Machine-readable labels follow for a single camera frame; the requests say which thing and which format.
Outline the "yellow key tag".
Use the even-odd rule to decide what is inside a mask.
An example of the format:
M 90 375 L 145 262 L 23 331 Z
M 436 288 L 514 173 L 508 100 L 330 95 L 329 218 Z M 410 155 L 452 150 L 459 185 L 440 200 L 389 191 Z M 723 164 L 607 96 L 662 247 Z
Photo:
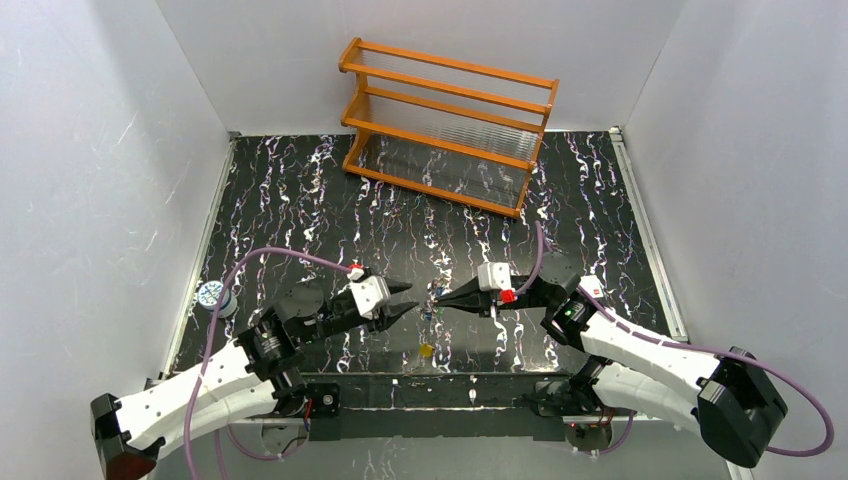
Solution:
M 431 358 L 434 354 L 434 347 L 430 344 L 421 344 L 419 347 L 419 355 L 423 358 Z

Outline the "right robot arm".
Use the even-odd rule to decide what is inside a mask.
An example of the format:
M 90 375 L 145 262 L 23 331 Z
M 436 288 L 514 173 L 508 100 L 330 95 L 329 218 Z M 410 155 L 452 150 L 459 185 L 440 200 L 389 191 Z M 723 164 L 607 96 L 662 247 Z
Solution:
M 560 345 L 587 354 L 564 381 L 539 382 L 521 403 L 538 416 L 630 410 L 660 418 L 700 436 L 723 459 L 755 467 L 788 407 L 753 356 L 691 351 L 601 307 L 586 279 L 560 253 L 545 253 L 535 274 L 512 275 L 489 262 L 435 304 L 486 316 L 541 308 L 541 325 Z

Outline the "silver metal keyring plate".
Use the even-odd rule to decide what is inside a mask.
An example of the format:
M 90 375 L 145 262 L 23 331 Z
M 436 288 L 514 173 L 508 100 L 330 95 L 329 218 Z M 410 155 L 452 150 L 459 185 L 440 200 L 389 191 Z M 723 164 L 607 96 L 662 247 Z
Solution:
M 425 303 L 421 307 L 421 316 L 427 323 L 432 323 L 440 313 L 436 307 L 436 299 L 445 292 L 444 282 L 433 280 L 427 284 Z

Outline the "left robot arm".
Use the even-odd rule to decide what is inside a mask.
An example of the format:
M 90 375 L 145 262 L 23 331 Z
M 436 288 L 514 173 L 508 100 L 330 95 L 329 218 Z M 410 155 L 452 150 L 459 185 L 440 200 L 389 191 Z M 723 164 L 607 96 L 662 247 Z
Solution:
M 360 326 L 387 330 L 416 307 L 391 301 L 410 287 L 372 275 L 330 296 L 298 284 L 207 361 L 135 394 L 96 397 L 91 431 L 104 477 L 141 479 L 189 440 L 306 402 L 304 347 Z

